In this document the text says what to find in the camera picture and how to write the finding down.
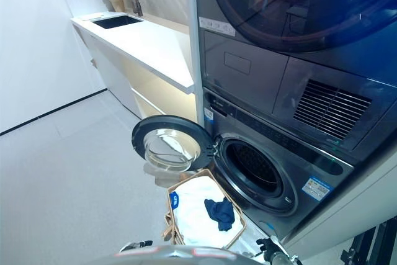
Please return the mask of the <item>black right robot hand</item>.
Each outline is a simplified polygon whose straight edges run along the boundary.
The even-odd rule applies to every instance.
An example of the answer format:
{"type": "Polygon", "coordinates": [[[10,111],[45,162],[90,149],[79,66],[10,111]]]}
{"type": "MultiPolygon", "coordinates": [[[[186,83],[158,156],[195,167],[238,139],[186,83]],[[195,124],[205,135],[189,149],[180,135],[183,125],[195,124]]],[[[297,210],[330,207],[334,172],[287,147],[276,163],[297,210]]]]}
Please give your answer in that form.
{"type": "Polygon", "coordinates": [[[264,260],[270,263],[272,262],[275,253],[282,252],[280,247],[270,238],[260,238],[256,240],[256,244],[259,246],[260,251],[264,254],[264,260]]]}

